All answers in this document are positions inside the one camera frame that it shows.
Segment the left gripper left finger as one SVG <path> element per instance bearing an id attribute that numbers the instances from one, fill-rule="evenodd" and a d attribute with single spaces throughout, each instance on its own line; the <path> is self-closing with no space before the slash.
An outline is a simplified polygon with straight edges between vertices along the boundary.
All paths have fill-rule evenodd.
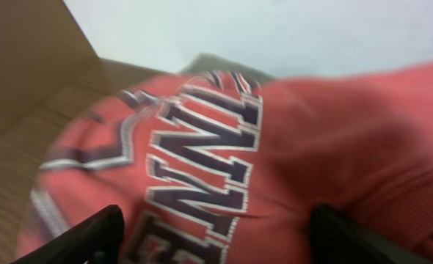
<path id="1" fill-rule="evenodd" d="M 125 222 L 109 205 L 12 264 L 118 264 Z"/>

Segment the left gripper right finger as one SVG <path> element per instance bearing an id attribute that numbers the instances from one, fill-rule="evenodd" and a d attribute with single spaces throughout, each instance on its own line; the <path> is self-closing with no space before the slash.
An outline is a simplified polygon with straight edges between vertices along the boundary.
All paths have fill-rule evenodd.
<path id="1" fill-rule="evenodd" d="M 309 239 L 314 264 L 432 264 L 327 204 L 312 209 Z"/>

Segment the red printed t-shirt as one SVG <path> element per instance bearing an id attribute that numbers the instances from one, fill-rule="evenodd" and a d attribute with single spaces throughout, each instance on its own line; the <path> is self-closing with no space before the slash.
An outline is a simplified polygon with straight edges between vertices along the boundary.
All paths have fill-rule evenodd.
<path id="1" fill-rule="evenodd" d="M 327 204 L 433 263 L 433 64 L 153 78 L 70 124 L 30 199 L 16 260 L 117 205 L 119 263 L 313 263 Z"/>

